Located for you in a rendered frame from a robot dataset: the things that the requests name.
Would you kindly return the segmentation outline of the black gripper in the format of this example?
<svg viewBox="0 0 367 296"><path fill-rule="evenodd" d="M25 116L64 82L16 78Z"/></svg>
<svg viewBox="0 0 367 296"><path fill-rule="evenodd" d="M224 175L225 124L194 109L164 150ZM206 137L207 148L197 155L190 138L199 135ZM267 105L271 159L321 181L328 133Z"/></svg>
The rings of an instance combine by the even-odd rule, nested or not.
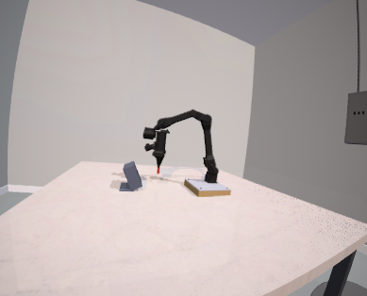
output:
<svg viewBox="0 0 367 296"><path fill-rule="evenodd" d="M164 159L164 154L166 154L165 151L165 140L156 140L156 150L152 153L152 156L154 156L157 160L157 167L159 168L162 160Z"/></svg>

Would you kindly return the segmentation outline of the dark grey sloped panel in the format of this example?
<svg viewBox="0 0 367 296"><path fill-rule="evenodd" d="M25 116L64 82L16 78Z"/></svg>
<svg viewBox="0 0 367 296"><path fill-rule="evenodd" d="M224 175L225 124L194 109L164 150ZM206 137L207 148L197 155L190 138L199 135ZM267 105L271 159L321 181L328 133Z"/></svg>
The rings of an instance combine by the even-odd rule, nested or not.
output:
<svg viewBox="0 0 367 296"><path fill-rule="evenodd" d="M128 183L121 183L119 191L134 191L142 187L142 180L134 161L125 164L123 171Z"/></svg>

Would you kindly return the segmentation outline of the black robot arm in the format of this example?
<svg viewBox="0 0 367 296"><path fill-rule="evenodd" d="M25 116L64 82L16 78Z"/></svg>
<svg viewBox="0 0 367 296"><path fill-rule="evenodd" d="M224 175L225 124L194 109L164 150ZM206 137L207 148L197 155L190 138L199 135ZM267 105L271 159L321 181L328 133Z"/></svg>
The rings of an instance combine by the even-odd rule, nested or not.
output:
<svg viewBox="0 0 367 296"><path fill-rule="evenodd" d="M204 137L205 137L205 147L206 147L206 157L203 157L204 159L204 165L207 167L208 172L206 173L205 180L208 183L218 183L217 180L217 174L218 174L218 168L216 167L215 158L212 153L212 141L211 141L211 124L212 124L212 117L208 114L205 114L203 112L197 111L197 110L189 110L186 112L183 112L181 114L175 115L173 117L166 117L166 118L160 118L157 121L157 124L153 127L145 127L143 132L143 138L152 140L153 138L156 138L156 140L166 140L166 134L170 132L168 129L166 130L160 130L165 129L168 126L172 125L173 123L177 123L183 120L186 120L190 117L194 117L196 120L200 121L204 130ZM160 131L156 131L160 130ZM156 137L157 132L157 137ZM144 146L145 152L149 150L156 150L156 144L155 141L153 144L146 143Z"/></svg>

